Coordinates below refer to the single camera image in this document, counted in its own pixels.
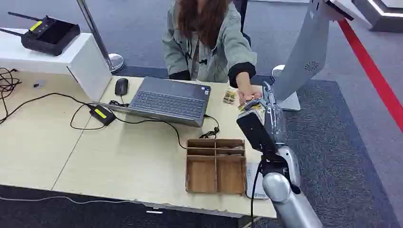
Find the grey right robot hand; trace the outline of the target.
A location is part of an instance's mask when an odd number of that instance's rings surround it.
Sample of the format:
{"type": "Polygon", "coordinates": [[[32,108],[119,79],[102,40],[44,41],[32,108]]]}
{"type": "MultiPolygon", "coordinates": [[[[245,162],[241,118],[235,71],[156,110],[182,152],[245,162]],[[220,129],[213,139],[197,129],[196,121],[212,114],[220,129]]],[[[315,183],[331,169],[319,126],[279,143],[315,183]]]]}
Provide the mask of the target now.
{"type": "Polygon", "coordinates": [[[268,82],[264,81],[262,84],[262,97],[247,101],[243,110],[248,111],[257,105],[260,105],[267,111],[268,109],[273,108],[275,103],[276,101],[272,87],[268,82]]]}

